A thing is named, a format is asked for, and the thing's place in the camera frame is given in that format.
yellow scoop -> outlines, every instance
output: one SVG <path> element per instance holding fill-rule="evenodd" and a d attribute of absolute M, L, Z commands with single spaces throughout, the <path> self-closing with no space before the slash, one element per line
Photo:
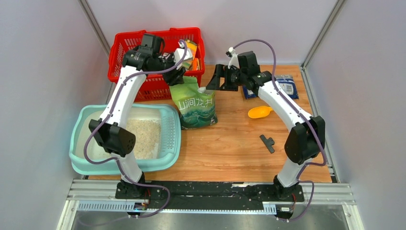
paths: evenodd
<path fill-rule="evenodd" d="M 269 106 L 259 106 L 252 108 L 248 111 L 248 116 L 250 118 L 263 118 L 269 115 L 269 113 L 273 111 L 273 109 Z"/>

white cable connector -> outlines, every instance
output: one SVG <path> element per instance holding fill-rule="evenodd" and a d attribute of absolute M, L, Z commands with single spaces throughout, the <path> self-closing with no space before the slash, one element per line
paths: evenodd
<path fill-rule="evenodd" d="M 228 52 L 231 54 L 231 59 L 228 62 L 228 68 L 231 68 L 231 66 L 239 68 L 240 64 L 238 63 L 238 54 L 236 50 L 233 47 L 230 47 L 228 48 Z"/>
<path fill-rule="evenodd" d="M 179 44 L 179 47 L 180 47 L 180 48 L 182 48 L 182 49 L 185 48 L 185 46 L 183 45 L 182 42 L 178 42 L 178 44 Z"/>
<path fill-rule="evenodd" d="M 182 59 L 184 52 L 186 52 L 186 57 L 183 59 L 183 61 L 188 61 L 193 59 L 193 54 L 192 51 L 187 48 L 186 50 L 183 48 L 177 48 L 175 52 L 173 52 L 173 56 L 175 58 L 175 62 L 178 62 L 179 60 Z M 178 65 L 176 69 L 180 69 L 182 67 L 182 64 Z"/>

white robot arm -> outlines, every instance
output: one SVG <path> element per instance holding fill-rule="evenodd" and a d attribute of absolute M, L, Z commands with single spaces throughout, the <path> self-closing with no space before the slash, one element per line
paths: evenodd
<path fill-rule="evenodd" d="M 285 123 L 290 132 L 285 143 L 288 158 L 282 170 L 275 176 L 274 183 L 277 195 L 281 198 L 287 197 L 298 184 L 298 176 L 305 164 L 311 162 L 320 152 L 308 124 L 314 128 L 324 147 L 325 122 L 321 117 L 312 117 L 311 114 L 300 108 L 282 90 L 277 81 L 272 81 L 271 73 L 261 72 L 252 51 L 238 55 L 231 47 L 227 55 L 231 57 L 228 65 L 216 65 L 213 78 L 206 88 L 237 91 L 239 85 L 244 85 L 272 107 Z M 220 85 L 220 78 L 225 79 L 222 85 Z"/>
<path fill-rule="evenodd" d="M 182 77 L 186 69 L 179 64 L 192 57 L 189 49 L 182 48 L 177 48 L 173 54 L 162 57 L 159 53 L 161 42 L 161 38 L 145 34 L 142 44 L 125 54 L 111 100 L 99 120 L 91 120 L 89 123 L 92 132 L 98 128 L 94 134 L 96 142 L 118 161 L 122 180 L 127 183 L 131 183 L 128 178 L 137 183 L 143 180 L 143 172 L 138 167 L 133 153 L 135 135 L 125 128 L 134 98 L 145 82 L 146 74 L 160 71 L 168 85 L 183 83 Z"/>

wooden table surface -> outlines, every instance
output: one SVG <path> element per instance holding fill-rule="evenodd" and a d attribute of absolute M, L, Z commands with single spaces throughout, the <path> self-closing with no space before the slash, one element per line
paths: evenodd
<path fill-rule="evenodd" d="M 272 66 L 261 66 L 261 71 L 272 71 Z M 214 66 L 206 66 L 202 86 L 207 85 Z M 307 112 L 311 108 L 298 66 L 277 66 L 276 75 L 293 76 L 299 93 L 296 103 Z M 145 104 L 170 104 L 172 100 L 148 101 Z M 169 169 L 146 172 L 146 180 L 162 181 L 221 181 L 272 182 L 287 158 L 284 144 L 288 130 L 282 120 L 271 112 L 262 119 L 251 119 L 248 111 L 266 105 L 259 98 L 244 99 L 238 92 L 216 91 L 215 108 L 218 123 L 196 130 L 182 130 L 180 155 Z M 275 152 L 270 154 L 259 136 L 273 138 Z M 322 162 L 321 154 L 314 162 Z M 120 179 L 120 176 L 90 176 L 89 179 Z M 302 180 L 330 183 L 327 166 L 309 166 Z"/>

red basket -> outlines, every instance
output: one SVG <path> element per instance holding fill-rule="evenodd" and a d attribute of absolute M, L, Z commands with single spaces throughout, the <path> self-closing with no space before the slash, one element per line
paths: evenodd
<path fill-rule="evenodd" d="M 145 30 L 137 32 L 119 33 L 115 36 L 114 44 L 112 46 L 109 57 L 109 80 L 111 82 L 118 82 L 121 70 L 121 62 L 124 54 L 133 49 L 136 45 L 141 43 L 142 36 L 145 34 L 152 34 L 162 37 L 165 40 L 164 52 L 173 52 L 179 47 L 179 39 L 190 39 L 197 44 L 196 58 L 200 62 L 200 70 L 187 71 L 185 76 L 194 76 L 197 78 L 197 83 L 200 86 L 202 75 L 204 74 L 204 43 L 200 35 L 200 29 L 197 27 L 191 28 L 170 28 L 168 31 L 147 32 Z M 170 99 L 170 91 L 168 85 L 165 83 L 162 75 L 150 74 L 146 81 L 141 86 L 135 98 L 136 102 Z"/>

